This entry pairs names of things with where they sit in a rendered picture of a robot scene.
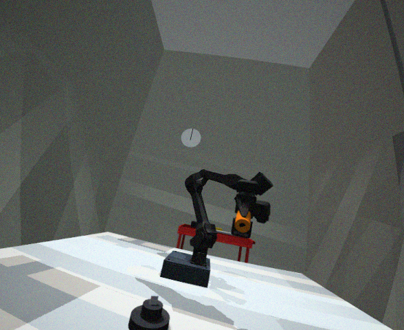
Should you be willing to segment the orange knob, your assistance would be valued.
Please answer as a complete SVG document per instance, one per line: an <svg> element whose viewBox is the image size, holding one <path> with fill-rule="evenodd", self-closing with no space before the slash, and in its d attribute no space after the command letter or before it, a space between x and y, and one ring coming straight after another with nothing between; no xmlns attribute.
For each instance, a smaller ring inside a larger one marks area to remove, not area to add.
<svg viewBox="0 0 404 330"><path fill-rule="evenodd" d="M240 211L237 212L236 222L235 222L236 230L238 230L239 232L242 232L242 233L248 232L250 229L250 222L251 222L250 211L248 211L246 217L242 217Z"/></svg>

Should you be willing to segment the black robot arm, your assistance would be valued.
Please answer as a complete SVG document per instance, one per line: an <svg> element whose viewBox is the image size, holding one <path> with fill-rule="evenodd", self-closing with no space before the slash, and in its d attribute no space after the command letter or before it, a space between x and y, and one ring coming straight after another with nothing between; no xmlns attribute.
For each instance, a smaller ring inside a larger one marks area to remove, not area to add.
<svg viewBox="0 0 404 330"><path fill-rule="evenodd" d="M200 178L202 178L200 180ZM208 248L212 248L217 240L216 226L210 223L207 218L205 205L202 198L203 186L206 185L208 180L216 181L226 186L237 190L238 181L242 178L237 174L223 175L209 170L202 169L197 173L191 174L186 181L185 186L187 191L191 194L194 212L197 219L196 235L190 239L190 245L194 247L190 263L207 267L206 258ZM247 180L247 179L244 179ZM273 184L261 172L250 181L258 183L258 195L261 196L273 187ZM253 217L259 223L266 223L271 214L271 204L268 201L256 201L254 206Z"/></svg>

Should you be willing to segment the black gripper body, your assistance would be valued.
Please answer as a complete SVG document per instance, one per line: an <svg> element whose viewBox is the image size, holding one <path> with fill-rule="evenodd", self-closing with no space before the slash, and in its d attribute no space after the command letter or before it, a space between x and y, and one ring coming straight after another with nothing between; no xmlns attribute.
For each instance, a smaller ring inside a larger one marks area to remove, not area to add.
<svg viewBox="0 0 404 330"><path fill-rule="evenodd" d="M243 192L243 193L241 193L243 195L257 196L258 183L255 181L241 179L238 181L238 185L237 185L237 193L238 192ZM235 212L237 213L238 211L239 211L239 209L238 209L238 206L236 205ZM253 216L254 206L250 207L249 211L250 211L251 216ZM239 232L238 230L236 230L236 228L232 224L232 235L237 236L237 237L250 238L251 229L248 232L242 233L242 232Z"/></svg>

